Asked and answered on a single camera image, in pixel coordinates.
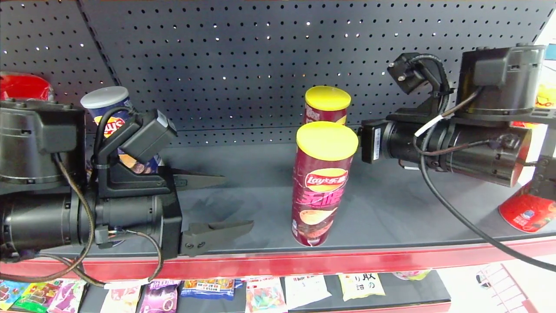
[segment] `red packaging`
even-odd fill
[[[292,233],[304,246],[323,244],[344,194],[358,139],[340,124],[314,122],[297,132]]]
[[[498,207],[506,222],[522,232],[534,233],[556,218],[556,202],[528,194],[530,182]]]
[[[351,96],[344,90],[330,86],[315,86],[307,90],[305,101],[304,124],[315,121],[346,124]]]
[[[54,100],[52,86],[44,79],[24,73],[0,72],[0,100]]]

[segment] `pringles-style chip canister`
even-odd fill
[[[351,103],[351,96],[344,90],[330,86],[315,86],[307,90],[305,101],[303,124],[315,121],[346,124],[346,112]]]
[[[328,237],[357,148],[357,135],[338,123],[317,121],[297,131],[291,230],[304,246]]]
[[[526,233],[534,233],[556,218],[556,202],[527,193],[530,185],[519,188],[498,207],[506,222]]]
[[[102,115],[115,106],[133,108],[130,94],[125,87],[114,86],[97,89],[81,98],[81,105],[91,113],[95,123],[100,123]],[[120,111],[112,115],[105,127],[104,135],[109,137],[120,128],[130,116],[127,111]],[[156,173],[160,157],[155,155],[147,164],[141,164],[131,156],[118,149],[120,161],[137,174]]]

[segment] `red can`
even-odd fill
[[[323,244],[348,181],[355,133],[337,123],[318,121],[297,131],[291,230],[304,246]]]
[[[330,86],[315,86],[307,90],[305,101],[304,124],[315,121],[346,124],[351,96],[344,90]]]
[[[528,194],[531,182],[498,207],[506,222],[522,232],[534,233],[556,218],[556,202]]]

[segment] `blue chip can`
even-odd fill
[[[93,120],[98,125],[102,115],[113,107],[126,106],[133,108],[130,101],[129,92],[125,87],[114,86],[97,89],[81,98],[81,105],[93,116]],[[112,115],[106,124],[104,136],[110,137],[114,131],[120,128],[130,115],[127,111],[120,111]],[[160,156],[155,155],[147,164],[141,164],[136,159],[118,149],[120,161],[137,174],[156,173],[158,165],[161,164]]]

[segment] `yellow lid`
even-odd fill
[[[330,86],[315,86],[307,90],[305,101],[317,110],[338,111],[350,105],[351,96],[342,89]]]
[[[359,140],[353,130],[327,121],[303,125],[297,130],[296,140],[301,151],[323,161],[347,159],[359,146]]]

